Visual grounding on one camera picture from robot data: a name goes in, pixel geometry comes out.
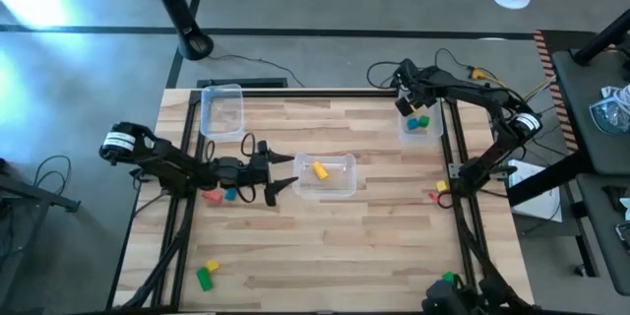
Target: gray floor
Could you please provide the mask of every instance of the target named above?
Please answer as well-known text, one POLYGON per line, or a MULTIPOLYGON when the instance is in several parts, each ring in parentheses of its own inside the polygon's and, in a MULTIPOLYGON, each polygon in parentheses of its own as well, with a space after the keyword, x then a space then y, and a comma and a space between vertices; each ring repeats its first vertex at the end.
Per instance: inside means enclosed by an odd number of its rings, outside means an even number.
MULTIPOLYGON (((159 0, 3 0, 2 5, 0 24, 170 24, 159 0)), ((202 27, 231 28, 598 31, 627 6, 626 0, 533 0, 528 9, 511 12, 491 0, 201 0, 197 18, 202 27)), ((214 40, 213 55, 272 60, 293 70, 308 87, 365 87, 370 63, 409 57, 428 65, 439 47, 450 48, 463 62, 490 69, 520 93, 543 79, 531 41, 244 36, 214 40)), ((173 35, 0 32, 0 157, 32 178, 42 159, 68 155, 74 169, 65 195, 83 201, 76 215, 53 211, 48 216, 21 269, 9 303, 12 308, 45 306, 49 314, 64 314, 104 305, 135 192, 129 169, 109 166, 96 151, 114 122, 155 125, 176 44, 173 35)), ((461 78, 465 75, 446 55, 440 57, 440 65, 461 78)), ((376 78, 387 74, 374 72, 376 78)), ((288 74, 237 59, 185 61, 177 87, 193 88, 204 79, 262 77, 288 74)), ((548 93, 534 100, 536 109, 550 106, 548 93)), ((546 114, 544 123, 553 128, 557 118, 546 114)), ((562 147, 557 130, 542 141, 562 147)), ((559 158, 528 148, 547 161, 559 158)), ((534 155, 528 158, 542 163, 534 155)), ((610 314, 630 305, 612 289, 600 255, 601 278, 571 275, 571 267, 580 262, 572 238, 521 241, 537 304, 610 314)))

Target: white label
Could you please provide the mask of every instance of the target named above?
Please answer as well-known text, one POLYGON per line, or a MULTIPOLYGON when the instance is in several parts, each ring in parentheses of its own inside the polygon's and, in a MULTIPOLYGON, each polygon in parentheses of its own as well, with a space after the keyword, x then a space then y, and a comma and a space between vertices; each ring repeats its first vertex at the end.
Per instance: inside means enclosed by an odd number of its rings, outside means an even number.
POLYGON ((131 144, 136 143, 136 138, 134 138, 133 136, 130 136, 129 134, 125 134, 125 133, 119 133, 119 132, 107 133, 107 136, 105 137, 105 141, 107 139, 120 139, 120 140, 124 140, 125 142, 129 142, 131 144))
POLYGON ((538 120, 530 114, 521 113, 516 117, 516 120, 527 125, 528 128, 530 128, 530 130, 532 131, 540 128, 540 123, 538 122, 538 120))
POLYGON ((108 146, 108 145, 113 145, 116 147, 120 147, 120 148, 124 148, 130 152, 133 152, 134 150, 134 145, 131 143, 127 143, 125 141, 121 141, 120 139, 112 139, 112 138, 106 138, 105 142, 103 143, 104 146, 108 146))

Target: plastic bin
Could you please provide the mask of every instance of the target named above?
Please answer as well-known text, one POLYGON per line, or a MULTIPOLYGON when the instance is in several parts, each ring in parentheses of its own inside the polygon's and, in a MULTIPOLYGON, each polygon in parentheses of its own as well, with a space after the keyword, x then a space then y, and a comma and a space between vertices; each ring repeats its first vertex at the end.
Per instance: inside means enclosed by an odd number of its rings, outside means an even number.
POLYGON ((356 159, 352 154, 342 157, 313 157, 304 153, 295 155, 292 183, 293 191, 304 199, 342 199, 356 192, 356 159), (313 163, 319 161, 328 177, 320 180, 313 171, 313 163))
POLYGON ((240 142, 245 136, 243 91, 230 84, 201 93, 201 133, 215 142, 240 142))
MULTIPOLYGON (((398 97, 404 96, 406 93, 399 91, 398 97)), ((438 99, 430 108, 422 106, 417 112, 408 117, 397 110, 399 116, 399 139, 403 142, 420 142, 420 143, 436 143, 442 134, 444 134, 444 124, 442 122, 442 100, 438 99), (422 115, 429 117, 429 125, 426 128, 416 128, 409 130, 407 120, 412 117, 420 117, 422 115)))

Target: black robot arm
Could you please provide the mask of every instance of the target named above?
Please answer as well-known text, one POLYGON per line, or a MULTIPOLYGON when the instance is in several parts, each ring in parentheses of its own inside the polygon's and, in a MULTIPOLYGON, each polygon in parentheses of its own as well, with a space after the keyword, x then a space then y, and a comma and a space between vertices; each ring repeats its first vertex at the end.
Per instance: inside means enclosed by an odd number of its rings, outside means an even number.
MULTIPOLYGON (((480 86, 454 78, 435 66, 419 70, 409 60, 401 62, 394 73, 400 90, 406 92, 396 100, 396 107, 408 116, 422 106, 431 106, 438 98, 459 99, 484 107, 497 137, 480 157, 473 157, 460 166, 458 177, 453 178, 450 193, 455 198, 474 198, 474 194, 490 179, 493 169, 509 154, 526 143, 541 128, 538 115, 516 93, 506 88, 480 86)), ((462 242, 481 264, 486 278, 479 283, 483 295, 477 294, 473 284, 438 281, 427 290, 422 308, 429 315, 469 315, 500 313, 502 304, 508 304, 509 313, 533 314, 536 308, 523 301, 512 289, 478 246, 463 217, 456 214, 462 242)))
POLYGON ((218 157, 212 161, 200 162, 158 138, 148 127, 121 122, 114 124, 98 153, 111 164, 118 162, 136 164, 143 174, 153 175, 162 188, 171 194, 183 193, 187 183, 203 190, 236 188, 245 202, 252 202, 256 196, 255 185, 265 185, 265 202, 276 205, 276 195, 297 177, 272 181, 270 163, 293 160, 272 152, 266 141, 258 142, 245 163, 237 157, 218 157), (244 198, 240 189, 248 187, 252 191, 250 199, 244 198))
POLYGON ((541 128, 538 116, 516 93, 505 88, 491 88, 454 78, 435 66, 419 70, 405 59, 394 73, 402 90, 408 93, 396 100, 403 116, 425 105, 430 107, 438 98, 459 99, 484 107, 489 115, 496 141, 481 157, 473 157, 460 167, 459 178, 451 193, 468 196, 477 192, 490 179, 492 169, 507 155, 521 147, 541 128))

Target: green block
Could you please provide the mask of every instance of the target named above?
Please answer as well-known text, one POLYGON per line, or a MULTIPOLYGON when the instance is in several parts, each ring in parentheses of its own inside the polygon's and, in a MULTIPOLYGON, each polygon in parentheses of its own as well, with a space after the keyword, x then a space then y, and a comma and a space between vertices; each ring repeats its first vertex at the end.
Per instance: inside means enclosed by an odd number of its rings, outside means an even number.
POLYGON ((442 281, 453 284, 455 282, 455 274, 453 272, 445 273, 444 275, 442 275, 442 281))
POLYGON ((431 119, 428 116, 421 116, 418 120, 417 120, 417 125, 420 128, 426 128, 429 126, 429 121, 431 119))
POLYGON ((208 291, 213 288, 213 282, 210 280, 210 273, 205 267, 202 267, 197 271, 197 279, 201 285, 201 289, 208 291))

